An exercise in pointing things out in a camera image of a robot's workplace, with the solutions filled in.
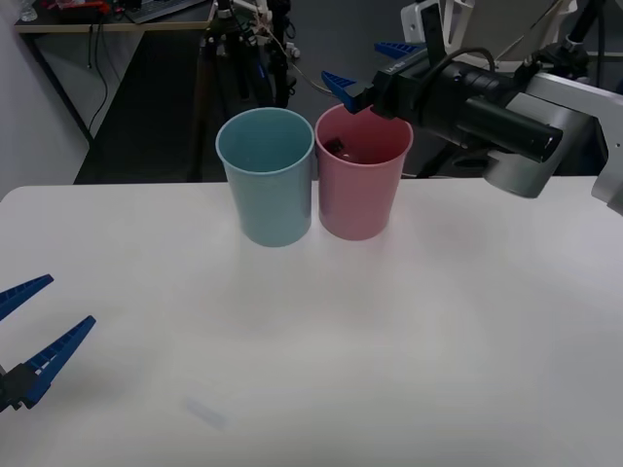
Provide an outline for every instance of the cup rim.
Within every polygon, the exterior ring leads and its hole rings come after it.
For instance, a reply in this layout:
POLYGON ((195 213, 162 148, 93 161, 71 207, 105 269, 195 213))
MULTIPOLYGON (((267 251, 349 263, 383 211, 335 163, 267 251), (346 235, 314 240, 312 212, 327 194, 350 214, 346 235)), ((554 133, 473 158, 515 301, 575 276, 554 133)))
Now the cup rim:
POLYGON ((292 112, 291 110, 288 109, 282 109, 280 107, 260 107, 257 109, 250 109, 250 110, 246 110, 244 112, 240 112, 239 114, 231 117, 228 121, 225 122, 225 124, 223 126, 221 126, 221 129, 218 130, 218 133, 216 134, 216 141, 214 142, 214 146, 216 147, 216 154, 218 156, 218 158, 221 160, 221 162, 226 165, 227 167, 232 168, 233 170, 236 170, 238 172, 241 173, 245 173, 247 175, 253 175, 253 176, 271 176, 271 175, 278 175, 279 173, 285 172, 287 170, 290 170, 291 168, 299 165, 300 163, 303 163, 303 161, 310 156, 310 154, 312 153, 312 149, 313 149, 313 144, 315 143, 315 136, 313 134, 313 129, 312 126, 310 125, 310 123, 302 116, 297 114, 296 112, 292 112), (310 146, 307 149, 307 151, 303 154, 303 156, 298 159, 297 161, 291 163, 290 165, 284 167, 284 168, 280 168, 279 170, 273 170, 270 172, 252 172, 250 170, 245 170, 244 168, 240 168, 236 165, 233 165, 231 162, 227 161, 223 155, 221 154, 221 149, 219 147, 219 141, 221 140, 221 136, 223 134, 223 130, 229 125, 231 124, 233 121, 235 121, 236 119, 242 117, 245 114, 251 114, 254 112, 263 112, 263 111, 267 111, 267 110, 277 110, 279 112, 285 112, 287 114, 291 114, 294 117, 300 119, 301 121, 303 121, 303 123, 307 126, 308 130, 310 131, 310 135, 311 135, 311 142, 310 142, 310 146))
POLYGON ((404 154, 407 154, 409 152, 409 150, 411 149, 411 147, 413 146, 413 139, 414 139, 413 127, 408 122, 401 121, 404 125, 407 126, 407 129, 409 129, 409 136, 410 136, 410 138, 409 138, 409 144, 407 144, 407 147, 404 149, 404 151, 402 153, 397 155, 395 158, 391 158, 389 161, 379 162, 379 163, 354 163, 354 162, 348 162, 348 161, 345 161, 343 159, 338 158, 337 156, 331 154, 329 151, 326 150, 326 148, 320 142, 320 138, 318 137, 318 127, 320 126, 320 122, 322 122, 322 120, 324 120, 324 118, 327 115, 329 115, 331 112, 336 110, 338 107, 344 107, 344 104, 334 105, 330 109, 327 109, 326 111, 324 111, 324 113, 316 121, 315 126, 313 128, 313 139, 314 139, 314 141, 318 144, 320 149, 325 154, 327 154, 330 158, 332 158, 333 160, 335 160, 335 161, 337 161, 339 163, 342 163, 342 164, 344 164, 346 166, 349 166, 349 167, 357 167, 357 168, 364 168, 364 169, 367 169, 367 168, 379 168, 379 167, 383 167, 384 165, 390 165, 391 163, 395 162, 396 159, 400 158, 404 154))

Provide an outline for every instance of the wall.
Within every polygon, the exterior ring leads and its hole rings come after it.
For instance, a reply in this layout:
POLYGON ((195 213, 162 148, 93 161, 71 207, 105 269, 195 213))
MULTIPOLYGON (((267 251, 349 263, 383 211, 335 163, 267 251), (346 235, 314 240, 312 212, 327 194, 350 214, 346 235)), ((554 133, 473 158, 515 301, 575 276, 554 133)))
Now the wall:
MULTIPOLYGON (((24 185, 73 183, 89 149, 52 85, 14 32, 18 14, 18 0, 0 2, 0 199, 24 185)), ((106 44, 122 77, 140 37, 139 33, 106 33, 106 44)), ((88 124, 104 94, 95 70, 87 68, 87 35, 51 34, 38 41, 88 124)), ((119 85, 101 42, 99 46, 100 68, 110 95, 93 132, 119 85)))

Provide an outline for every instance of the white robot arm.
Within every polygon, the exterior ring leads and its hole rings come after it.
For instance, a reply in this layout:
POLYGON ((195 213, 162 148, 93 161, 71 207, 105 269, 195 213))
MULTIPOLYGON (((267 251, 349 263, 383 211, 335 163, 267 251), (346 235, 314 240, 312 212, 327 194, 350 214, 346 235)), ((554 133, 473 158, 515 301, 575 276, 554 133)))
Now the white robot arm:
MULTIPOLYGON (((542 16, 562 1, 554 1, 542 16)), ((608 155, 593 196, 623 215, 623 96, 574 81, 582 70, 585 74, 588 55, 581 42, 599 2, 604 0, 588 4, 561 44, 531 51, 508 76, 499 73, 496 57, 486 48, 447 54, 439 0, 425 0, 402 12, 405 36, 423 44, 403 47, 406 52, 380 68, 371 85, 353 82, 337 95, 351 112, 372 106, 383 117, 405 120, 468 152, 484 151, 492 159, 484 178, 524 198, 540 194, 576 146, 581 129, 597 119, 608 155), (458 61, 464 54, 482 54, 489 70, 458 61)), ((496 46, 500 56, 504 45, 496 46)), ((325 83, 331 88, 330 80, 325 83)))

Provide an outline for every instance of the white table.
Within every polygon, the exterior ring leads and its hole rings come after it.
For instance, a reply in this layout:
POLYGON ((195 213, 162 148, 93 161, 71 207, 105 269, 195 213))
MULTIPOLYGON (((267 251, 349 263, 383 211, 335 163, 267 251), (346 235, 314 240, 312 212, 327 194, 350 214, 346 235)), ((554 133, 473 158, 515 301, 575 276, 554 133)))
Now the white table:
POLYGON ((593 179, 534 201, 402 182, 388 229, 244 238, 226 185, 0 203, 5 368, 87 314, 3 467, 573 467, 623 461, 623 219, 593 179))

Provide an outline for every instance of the metal stand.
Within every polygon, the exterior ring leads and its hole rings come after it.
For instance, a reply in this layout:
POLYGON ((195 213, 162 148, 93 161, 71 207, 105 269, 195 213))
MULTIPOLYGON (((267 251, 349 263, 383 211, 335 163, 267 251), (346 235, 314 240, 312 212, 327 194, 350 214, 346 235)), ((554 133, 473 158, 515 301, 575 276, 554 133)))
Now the metal stand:
MULTIPOLYGON (((283 24, 281 15, 275 15, 275 20, 277 23, 283 24)), ((279 40, 282 41, 283 27, 277 33, 280 34, 279 40)), ((218 58, 216 54, 219 44, 225 46, 228 58, 233 62, 236 71, 238 94, 241 99, 249 97, 250 85, 259 107, 276 106, 284 108, 288 104, 291 86, 293 86, 293 84, 289 84, 291 80, 288 80, 287 75, 287 58, 283 52, 279 51, 276 54, 269 51, 271 54, 269 69, 275 75, 275 97, 273 96, 273 87, 262 65, 260 49, 255 34, 248 26, 238 22, 238 19, 234 16, 230 0, 220 0, 216 16, 203 33, 200 42, 191 137, 192 158, 187 177, 188 182, 200 182, 202 180, 202 159, 211 105, 210 90, 213 83, 219 84, 218 58)), ((224 113, 227 114, 224 97, 222 105, 224 113)))

